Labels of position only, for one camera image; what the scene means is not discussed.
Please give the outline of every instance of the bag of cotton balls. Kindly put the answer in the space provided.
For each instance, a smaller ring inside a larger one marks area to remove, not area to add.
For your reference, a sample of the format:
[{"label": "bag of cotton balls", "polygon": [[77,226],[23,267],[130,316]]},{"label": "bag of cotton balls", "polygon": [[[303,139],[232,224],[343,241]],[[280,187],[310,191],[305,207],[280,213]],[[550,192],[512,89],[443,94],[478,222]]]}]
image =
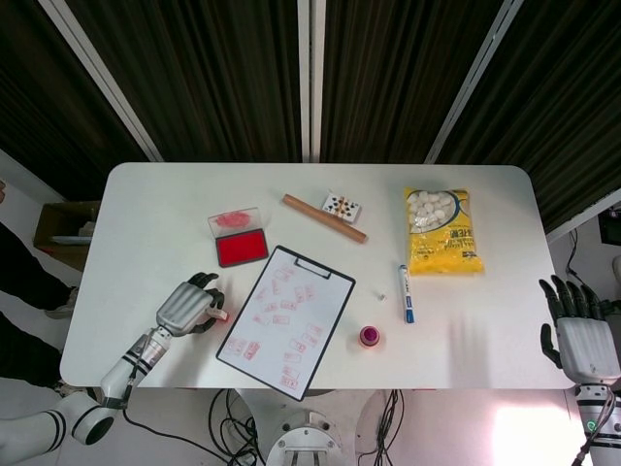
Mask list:
[{"label": "bag of cotton balls", "polygon": [[409,273],[482,272],[476,255],[465,189],[426,191],[406,188]]}]

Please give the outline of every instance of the pink bottle cap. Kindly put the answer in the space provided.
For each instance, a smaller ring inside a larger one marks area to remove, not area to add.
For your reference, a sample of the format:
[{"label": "pink bottle cap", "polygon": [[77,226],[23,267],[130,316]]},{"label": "pink bottle cap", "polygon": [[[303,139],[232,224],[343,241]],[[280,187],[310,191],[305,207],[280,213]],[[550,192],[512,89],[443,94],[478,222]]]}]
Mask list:
[{"label": "pink bottle cap", "polygon": [[365,347],[374,347],[379,342],[379,330],[375,327],[367,326],[360,330],[360,343]]}]

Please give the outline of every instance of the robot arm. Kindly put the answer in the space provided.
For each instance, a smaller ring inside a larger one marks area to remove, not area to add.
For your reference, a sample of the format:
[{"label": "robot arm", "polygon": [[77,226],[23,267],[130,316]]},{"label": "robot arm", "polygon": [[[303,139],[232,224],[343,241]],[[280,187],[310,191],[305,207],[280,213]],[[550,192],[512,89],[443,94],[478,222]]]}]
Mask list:
[{"label": "robot arm", "polygon": [[203,289],[216,274],[197,274],[181,283],[157,311],[157,326],[142,335],[102,379],[101,404],[85,393],[74,393],[51,410],[18,419],[0,420],[0,464],[13,464],[53,451],[71,435],[84,445],[98,442],[113,424],[119,410],[127,407],[137,386],[170,347],[173,337],[204,333],[218,319],[224,295],[215,288]]},{"label": "robot arm", "polygon": [[554,288],[541,280],[559,350],[552,344],[552,330],[541,327],[541,350],[577,384],[575,397],[586,443],[572,466],[579,466],[589,450],[594,466],[621,464],[621,406],[610,386],[621,378],[610,327],[595,293],[583,285],[565,284],[553,276]]}]

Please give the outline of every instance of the dark pants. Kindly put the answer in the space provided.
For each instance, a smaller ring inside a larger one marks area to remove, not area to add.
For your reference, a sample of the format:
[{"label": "dark pants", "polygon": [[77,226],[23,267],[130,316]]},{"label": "dark pants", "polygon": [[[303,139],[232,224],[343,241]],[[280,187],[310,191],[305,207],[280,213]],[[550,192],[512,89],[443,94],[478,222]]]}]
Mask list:
[{"label": "dark pants", "polygon": [[[0,290],[38,309],[53,310],[71,288],[46,272],[26,246],[0,223]],[[0,377],[52,387],[60,380],[60,352],[0,313]]]}]

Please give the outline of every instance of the wooden stick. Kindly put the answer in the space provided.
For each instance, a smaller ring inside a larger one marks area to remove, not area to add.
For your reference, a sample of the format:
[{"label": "wooden stick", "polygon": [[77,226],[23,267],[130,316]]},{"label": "wooden stick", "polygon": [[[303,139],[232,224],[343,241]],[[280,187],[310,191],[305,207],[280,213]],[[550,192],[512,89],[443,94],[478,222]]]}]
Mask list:
[{"label": "wooden stick", "polygon": [[367,235],[365,235],[362,231],[356,230],[355,228],[347,225],[343,221],[341,221],[338,217],[333,216],[332,214],[328,214],[327,212],[320,211],[313,206],[310,206],[304,201],[301,201],[297,197],[293,197],[289,194],[285,194],[282,197],[282,202],[289,207],[292,207],[298,212],[301,212],[305,216],[309,216],[310,218],[314,218],[317,221],[320,221],[326,226],[337,230],[339,233],[344,234],[347,238],[352,239],[353,241],[357,241],[358,243],[364,243],[367,241]]}]

